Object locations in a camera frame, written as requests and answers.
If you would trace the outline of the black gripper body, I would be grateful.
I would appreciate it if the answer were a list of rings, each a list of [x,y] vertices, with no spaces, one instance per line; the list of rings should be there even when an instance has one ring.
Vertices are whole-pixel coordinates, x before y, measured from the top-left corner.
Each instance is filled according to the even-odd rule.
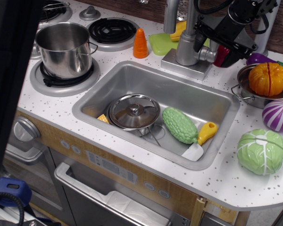
[[[208,38],[234,50],[244,50],[248,56],[258,49],[257,43],[246,33],[245,26],[254,16],[229,10],[225,16],[199,15],[194,30],[208,30]]]

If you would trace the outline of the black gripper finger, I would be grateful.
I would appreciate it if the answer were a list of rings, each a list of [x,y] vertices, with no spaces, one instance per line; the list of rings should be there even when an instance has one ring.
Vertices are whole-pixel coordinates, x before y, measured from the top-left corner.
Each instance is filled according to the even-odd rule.
[[[244,59],[248,56],[248,52],[244,50],[234,50],[228,48],[222,48],[221,53],[221,67],[227,68],[235,64],[240,59]]]
[[[195,34],[194,50],[199,52],[208,38],[208,30],[197,30]]]

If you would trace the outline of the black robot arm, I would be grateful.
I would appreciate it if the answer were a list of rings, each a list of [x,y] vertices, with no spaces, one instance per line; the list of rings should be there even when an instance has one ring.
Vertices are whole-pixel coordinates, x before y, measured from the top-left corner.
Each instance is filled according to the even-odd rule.
[[[244,27],[250,25],[254,34],[265,33],[269,28],[266,14],[278,6],[275,0],[226,0],[209,9],[201,9],[198,0],[193,4],[199,13],[194,26],[196,38],[193,48],[200,52],[206,39],[225,47],[229,52],[220,65],[223,68],[249,58],[258,49],[258,44]]]

